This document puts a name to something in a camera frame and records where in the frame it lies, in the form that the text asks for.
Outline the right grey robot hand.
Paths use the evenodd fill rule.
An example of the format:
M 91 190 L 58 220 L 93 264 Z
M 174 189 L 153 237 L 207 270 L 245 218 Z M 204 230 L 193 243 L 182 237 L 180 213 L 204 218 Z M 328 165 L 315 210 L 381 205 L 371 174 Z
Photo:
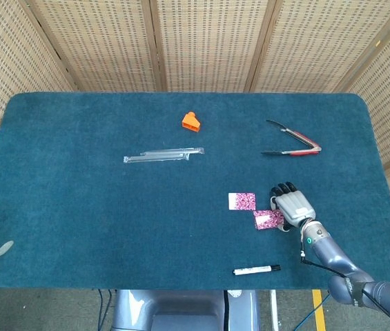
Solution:
M 316 218 L 316 212 L 307 198 L 291 182 L 279 183 L 271 188 L 270 206 L 279 210 L 284 218 L 278 229 L 288 232 L 299 228 L 305 221 Z

